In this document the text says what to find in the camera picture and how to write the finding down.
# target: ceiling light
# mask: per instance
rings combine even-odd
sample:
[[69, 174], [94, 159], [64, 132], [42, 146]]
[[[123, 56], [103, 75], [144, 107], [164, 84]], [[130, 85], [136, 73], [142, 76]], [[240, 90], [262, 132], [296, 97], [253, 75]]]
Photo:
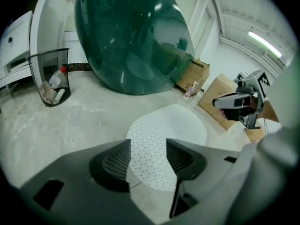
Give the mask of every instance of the ceiling light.
[[160, 10], [160, 9], [161, 9], [161, 6], [162, 6], [162, 4], [161, 4], [161, 3], [158, 3], [157, 5], [155, 5], [154, 10], [155, 10], [155, 11]]
[[270, 43], [268, 43], [266, 40], [264, 40], [262, 37], [258, 36], [257, 34], [249, 31], [248, 35], [252, 38], [254, 38], [256, 41], [260, 42], [264, 46], [266, 46], [271, 52], [273, 52], [278, 58], [282, 56], [282, 54]]

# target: perforated disc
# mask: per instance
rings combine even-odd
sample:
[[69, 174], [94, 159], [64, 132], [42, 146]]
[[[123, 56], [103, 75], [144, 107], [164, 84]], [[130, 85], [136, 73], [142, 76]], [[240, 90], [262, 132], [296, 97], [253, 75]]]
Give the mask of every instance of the perforated disc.
[[166, 158], [166, 138], [205, 145], [207, 132], [201, 120], [181, 105], [170, 105], [140, 117], [130, 127], [131, 162], [136, 177], [147, 186], [174, 191], [176, 175]]

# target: cardboard box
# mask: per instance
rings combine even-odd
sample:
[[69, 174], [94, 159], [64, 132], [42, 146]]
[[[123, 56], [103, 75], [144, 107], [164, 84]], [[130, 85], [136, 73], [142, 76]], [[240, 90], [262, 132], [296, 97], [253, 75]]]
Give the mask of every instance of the cardboard box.
[[186, 93], [188, 89], [194, 84], [194, 82], [197, 82], [198, 85], [196, 86], [194, 93], [192, 94], [195, 95], [200, 91], [201, 87], [204, 85], [209, 76], [210, 65], [193, 59], [189, 68], [175, 85], [175, 88], [182, 91], [183, 93]]
[[245, 130], [250, 142], [252, 143], [258, 143], [266, 135], [263, 125], [260, 122], [256, 122], [256, 126], [261, 128]]
[[223, 128], [228, 130], [236, 121], [224, 119], [218, 108], [212, 105], [212, 100], [226, 93], [236, 91], [237, 84], [223, 74], [220, 74], [211, 83], [206, 93], [203, 95], [198, 105], [207, 111]]

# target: black mesh wastebasket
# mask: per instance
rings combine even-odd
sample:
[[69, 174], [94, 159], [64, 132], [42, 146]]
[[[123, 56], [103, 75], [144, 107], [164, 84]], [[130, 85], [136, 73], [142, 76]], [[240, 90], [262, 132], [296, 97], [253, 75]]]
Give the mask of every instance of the black mesh wastebasket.
[[[68, 79], [68, 50], [68, 48], [56, 49], [28, 57], [34, 84], [37, 87], [37, 91], [43, 103], [47, 107], [54, 107], [62, 104], [71, 95]], [[59, 84], [58, 87], [51, 88], [49, 81], [52, 75], [60, 70], [62, 66], [65, 66], [67, 71], [64, 73], [63, 82]], [[57, 100], [52, 101], [52, 98], [55, 99], [56, 96], [60, 97], [61, 94], [62, 96], [59, 102]]]

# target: white floor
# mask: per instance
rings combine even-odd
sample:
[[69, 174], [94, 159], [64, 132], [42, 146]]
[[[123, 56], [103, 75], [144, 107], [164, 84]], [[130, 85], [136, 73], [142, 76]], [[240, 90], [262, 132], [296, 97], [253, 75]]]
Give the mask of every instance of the white floor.
[[[197, 103], [184, 100], [177, 90], [129, 96], [105, 88], [92, 72], [69, 74], [71, 97], [48, 108], [33, 84], [16, 88], [0, 98], [0, 163], [9, 182], [19, 188], [60, 156], [126, 138], [139, 117], [171, 104], [196, 114], [207, 129], [206, 146], [241, 150], [249, 142], [242, 125], [229, 131], [220, 127]], [[173, 192], [154, 190], [128, 170], [127, 180], [135, 204], [156, 224], [168, 220]]]

